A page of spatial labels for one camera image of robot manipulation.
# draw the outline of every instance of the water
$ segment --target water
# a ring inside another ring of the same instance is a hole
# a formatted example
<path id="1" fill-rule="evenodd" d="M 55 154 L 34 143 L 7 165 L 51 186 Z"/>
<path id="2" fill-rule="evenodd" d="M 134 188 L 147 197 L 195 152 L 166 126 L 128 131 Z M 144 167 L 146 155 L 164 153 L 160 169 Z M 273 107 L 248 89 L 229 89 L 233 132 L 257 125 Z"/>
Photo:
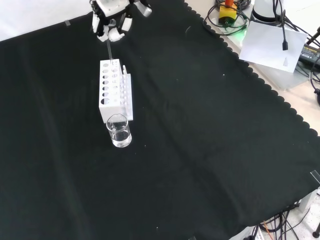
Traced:
<path id="1" fill-rule="evenodd" d="M 111 139 L 113 145 L 115 145 L 117 148 L 124 148 L 131 143 L 132 137 L 131 133 L 127 131 L 121 131 L 112 133 Z"/>

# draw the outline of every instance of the white device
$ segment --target white device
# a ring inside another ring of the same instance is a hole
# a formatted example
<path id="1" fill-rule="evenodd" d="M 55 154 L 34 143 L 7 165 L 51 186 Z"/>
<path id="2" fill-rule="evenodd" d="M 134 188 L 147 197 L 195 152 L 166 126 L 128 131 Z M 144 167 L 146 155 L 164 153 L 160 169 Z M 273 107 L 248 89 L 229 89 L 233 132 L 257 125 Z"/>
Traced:
<path id="1" fill-rule="evenodd" d="M 134 119 L 131 75 L 121 70 L 119 59 L 100 61 L 99 109 L 104 123 L 114 114 Z"/>
<path id="2" fill-rule="evenodd" d="M 281 5 L 282 12 L 285 11 L 285 0 L 275 0 L 277 3 L 275 12 L 278 16 L 281 16 Z M 275 13 L 273 7 L 273 0 L 256 0 L 254 2 L 252 16 L 261 22 L 264 23 L 273 23 L 275 22 Z"/>
<path id="3" fill-rule="evenodd" d="M 145 16 L 152 13 L 147 0 L 90 0 L 93 10 L 92 29 L 102 42 L 116 42 L 125 36 L 132 25 L 131 7 Z"/>

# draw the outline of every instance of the white table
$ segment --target white table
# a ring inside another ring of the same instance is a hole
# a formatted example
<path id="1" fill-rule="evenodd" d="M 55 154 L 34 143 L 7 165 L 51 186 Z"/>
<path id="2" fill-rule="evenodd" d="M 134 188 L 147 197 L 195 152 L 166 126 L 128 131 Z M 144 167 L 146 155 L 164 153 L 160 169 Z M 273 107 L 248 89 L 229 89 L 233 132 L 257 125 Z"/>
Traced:
<path id="1" fill-rule="evenodd" d="M 213 6 L 215 0 L 185 0 L 192 10 L 200 14 L 202 18 L 205 18 L 208 14 L 209 9 Z M 286 14 L 288 18 L 296 25 L 309 32 L 311 35 L 317 32 L 320 25 L 320 15 L 317 14 L 320 8 L 320 0 L 306 0 L 301 4 L 300 0 L 289 0 L 286 5 Z M 249 16 L 252 11 L 252 6 L 245 11 L 245 14 Z M 217 16 L 216 13 L 210 15 L 211 19 Z M 220 33 L 220 29 L 208 23 L 213 30 Z M 240 53 L 242 48 L 242 41 L 238 37 L 226 37 L 222 36 L 224 41 L 228 43 L 228 46 L 232 48 L 237 54 Z M 294 73 L 294 75 L 289 76 L 287 72 L 281 70 L 273 70 L 270 67 L 261 67 L 257 64 L 249 65 L 255 73 L 262 78 L 266 84 L 270 85 L 271 88 L 278 92 L 278 95 L 283 97 L 286 102 L 288 102 L 292 108 L 297 111 L 297 114 L 303 117 L 303 120 L 310 125 L 310 128 L 320 133 L 320 106 L 317 102 L 317 95 L 314 94 L 314 89 L 310 82 L 307 80 L 304 83 L 297 85 L 296 87 L 280 90 L 280 88 L 273 84 L 272 78 L 306 78 L 300 73 Z M 300 203 L 300 210 L 304 212 L 310 207 L 311 202 L 314 200 L 317 194 L 317 190 L 308 194 L 302 199 Z M 245 230 L 240 232 L 238 235 L 232 237 L 230 240 L 242 240 L 244 237 L 248 236 L 252 231 L 253 227 L 247 227 Z"/>

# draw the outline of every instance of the white wall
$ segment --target white wall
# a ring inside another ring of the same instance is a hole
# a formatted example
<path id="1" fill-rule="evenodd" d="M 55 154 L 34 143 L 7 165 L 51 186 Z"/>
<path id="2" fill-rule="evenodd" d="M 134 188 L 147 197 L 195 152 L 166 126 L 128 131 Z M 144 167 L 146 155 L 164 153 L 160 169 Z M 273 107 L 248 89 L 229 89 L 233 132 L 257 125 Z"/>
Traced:
<path id="1" fill-rule="evenodd" d="M 0 41 L 91 11 L 89 0 L 0 0 Z"/>

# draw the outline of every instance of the black tablecloth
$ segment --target black tablecloth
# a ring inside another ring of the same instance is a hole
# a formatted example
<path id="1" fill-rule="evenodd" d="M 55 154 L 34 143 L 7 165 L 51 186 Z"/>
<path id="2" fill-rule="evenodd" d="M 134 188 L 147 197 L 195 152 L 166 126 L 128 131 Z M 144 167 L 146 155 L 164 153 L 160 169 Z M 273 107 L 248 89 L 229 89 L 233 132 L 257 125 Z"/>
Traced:
<path id="1" fill-rule="evenodd" d="M 150 3 L 112 44 L 132 74 L 124 149 L 91 14 L 0 43 L 1 239 L 226 240 L 318 187 L 316 132 L 182 1 Z"/>

